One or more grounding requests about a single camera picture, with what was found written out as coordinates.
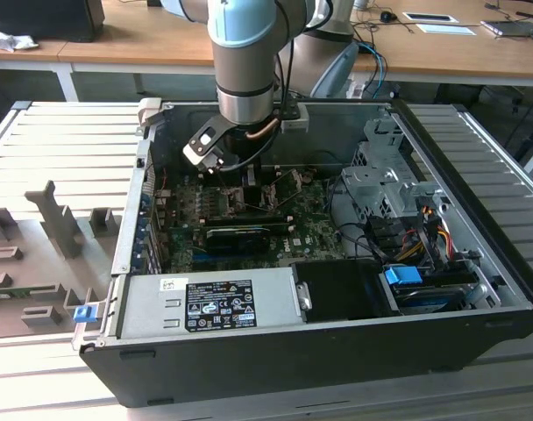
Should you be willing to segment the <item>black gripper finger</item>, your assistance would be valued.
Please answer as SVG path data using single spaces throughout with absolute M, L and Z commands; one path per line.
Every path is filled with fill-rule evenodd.
M 248 165 L 242 171 L 242 185 L 244 202 L 250 206 L 259 207 L 262 198 L 260 160 Z

